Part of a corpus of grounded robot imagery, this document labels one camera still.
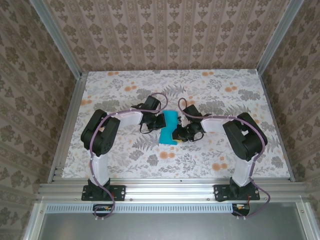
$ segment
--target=table surface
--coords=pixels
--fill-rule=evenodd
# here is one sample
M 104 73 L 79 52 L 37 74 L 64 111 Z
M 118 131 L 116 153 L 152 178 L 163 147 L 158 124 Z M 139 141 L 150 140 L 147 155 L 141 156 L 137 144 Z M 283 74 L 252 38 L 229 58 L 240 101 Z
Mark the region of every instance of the table surface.
M 165 93 L 167 110 L 178 110 L 184 97 L 202 114 L 238 115 L 248 112 L 264 131 L 268 145 L 257 160 L 253 177 L 289 178 L 279 137 L 255 69 L 150 70 L 90 72 L 76 119 L 63 178 L 88 178 L 89 155 L 81 133 L 97 109 L 107 113 L 144 103 L 154 92 Z M 157 97 L 164 102 L 164 97 Z M 138 125 L 120 129 L 108 153 L 111 178 L 229 178 L 234 154 L 222 133 L 206 133 L 202 140 L 159 144 L 160 130 L 141 134 Z

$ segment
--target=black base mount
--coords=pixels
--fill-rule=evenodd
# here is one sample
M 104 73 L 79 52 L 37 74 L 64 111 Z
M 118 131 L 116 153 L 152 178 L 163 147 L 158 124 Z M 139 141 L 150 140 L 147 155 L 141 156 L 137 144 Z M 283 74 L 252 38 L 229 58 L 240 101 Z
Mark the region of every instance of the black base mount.
M 230 184 L 217 184 L 213 186 L 215 200 L 223 201 L 252 201 L 260 200 L 259 190 L 249 182 L 246 186 L 238 186 L 230 178 Z
M 124 201 L 126 197 L 125 185 L 110 185 L 109 181 L 104 187 L 112 194 L 115 201 Z M 110 196 L 101 187 L 95 185 L 88 179 L 88 185 L 85 185 L 82 190 L 82 201 L 111 201 Z

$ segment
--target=damask wallpaper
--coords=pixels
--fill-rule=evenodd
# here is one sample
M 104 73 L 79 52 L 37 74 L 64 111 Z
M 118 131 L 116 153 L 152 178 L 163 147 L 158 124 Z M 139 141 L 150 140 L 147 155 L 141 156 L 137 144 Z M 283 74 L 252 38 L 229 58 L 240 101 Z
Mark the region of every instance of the damask wallpaper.
M 20 239 L 47 181 L 74 77 L 28 0 L 0 1 L 0 239 Z
M 304 1 L 262 78 L 295 177 L 320 216 L 319 0 Z
M 83 71 L 254 69 L 289 0 L 45 0 Z

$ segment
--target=blue sponge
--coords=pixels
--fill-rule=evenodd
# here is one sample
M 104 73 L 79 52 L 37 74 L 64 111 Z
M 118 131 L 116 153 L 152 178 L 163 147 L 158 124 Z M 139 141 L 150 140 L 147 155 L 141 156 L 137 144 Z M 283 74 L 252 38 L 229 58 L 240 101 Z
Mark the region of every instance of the blue sponge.
M 177 145 L 178 142 L 172 139 L 172 133 L 177 128 L 178 125 L 178 112 L 165 110 L 163 111 L 165 127 L 161 129 L 159 143 Z

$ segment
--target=purple cable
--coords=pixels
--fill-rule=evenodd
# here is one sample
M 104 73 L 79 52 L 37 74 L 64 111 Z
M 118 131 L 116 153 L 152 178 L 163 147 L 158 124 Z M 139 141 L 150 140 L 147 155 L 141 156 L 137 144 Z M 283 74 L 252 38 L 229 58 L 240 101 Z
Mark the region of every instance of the purple cable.
M 186 116 L 190 117 L 190 118 L 194 118 L 194 119 L 233 119 L 233 120 L 236 120 L 236 121 L 239 121 L 241 122 L 242 124 L 244 125 L 247 125 L 249 128 L 251 128 L 256 134 L 257 136 L 259 137 L 260 141 L 261 141 L 261 144 L 262 144 L 262 150 L 261 152 L 259 152 L 258 155 L 256 155 L 253 159 L 253 162 L 252 162 L 252 166 L 251 166 L 251 169 L 250 169 L 250 173 L 249 173 L 249 179 L 251 181 L 251 183 L 257 188 L 259 189 L 260 191 L 264 192 L 267 196 L 268 196 L 268 199 L 267 201 L 263 204 L 263 206 L 256 212 L 252 213 L 252 214 L 249 214 L 248 216 L 243 216 L 241 213 L 237 212 L 237 211 L 234 211 L 236 214 L 240 215 L 241 217 L 243 218 L 250 218 L 250 217 L 253 217 L 254 215 L 256 215 L 257 213 L 259 213 L 261 210 L 263 210 L 267 204 L 270 202 L 271 200 L 271 196 L 270 194 L 262 189 L 261 187 L 259 187 L 252 179 L 252 174 L 254 173 L 254 168 L 255 168 L 255 165 L 256 165 L 256 161 L 257 159 L 264 153 L 265 151 L 265 148 L 266 148 L 266 144 L 265 144 L 265 141 L 264 141 L 264 138 L 262 137 L 262 135 L 260 134 L 260 132 L 255 129 L 254 126 L 252 126 L 250 123 L 236 117 L 236 116 L 214 116 L 214 115 L 210 115 L 210 116 L 192 116 L 190 114 L 187 114 L 183 111 L 183 109 L 180 107 L 180 101 L 181 100 L 184 100 L 185 102 L 185 107 L 187 107 L 187 100 L 184 98 L 184 97 L 181 97 L 179 100 L 178 100 L 178 108 L 179 110 Z
M 90 150 L 90 171 L 91 171 L 91 174 L 92 174 L 92 177 L 95 181 L 95 183 L 100 187 L 102 188 L 108 195 L 109 197 L 111 198 L 112 200 L 112 209 L 110 210 L 110 212 L 104 216 L 104 217 L 99 217 L 97 216 L 97 209 L 99 209 L 99 206 L 97 206 L 95 209 L 94 209 L 94 216 L 95 216 L 95 219 L 106 219 L 108 217 L 110 217 L 110 215 L 113 213 L 113 211 L 115 210 L 115 206 L 116 206 L 116 201 L 115 201 L 115 198 L 112 196 L 112 194 L 108 191 L 108 189 L 106 189 L 104 186 L 102 186 L 96 176 L 95 176 L 95 173 L 94 173 L 94 168 L 93 168 L 93 165 L 92 165 L 92 162 L 93 162 L 93 159 L 94 159 L 94 153 L 92 152 L 92 147 L 93 147 L 93 144 L 94 144 L 94 140 L 97 136 L 97 133 L 99 131 L 99 129 L 101 128 L 101 126 L 104 124 L 104 122 L 109 118 L 109 117 L 112 117 L 114 115 L 118 115 L 118 114 L 124 114 L 124 113 L 129 113 L 129 112 L 148 112 L 148 113 L 158 113 L 158 112 L 161 112 L 163 111 L 167 105 L 168 105 L 168 98 L 165 94 L 161 93 L 161 92 L 155 92 L 155 93 L 152 93 L 151 96 L 154 96 L 154 95 L 162 95 L 165 97 L 165 105 L 164 107 L 158 109 L 158 110 L 144 110 L 144 109 L 135 109 L 135 108 L 130 108 L 130 109 L 127 109 L 127 110 L 122 110 L 122 111 L 117 111 L 117 112 L 113 112 L 113 113 L 110 113 L 108 114 L 104 119 L 101 120 L 101 122 L 99 123 L 99 125 L 96 127 L 96 130 L 94 131 L 93 135 L 92 135 L 92 138 L 91 138 L 91 141 L 90 141 L 90 147 L 89 147 L 89 150 Z

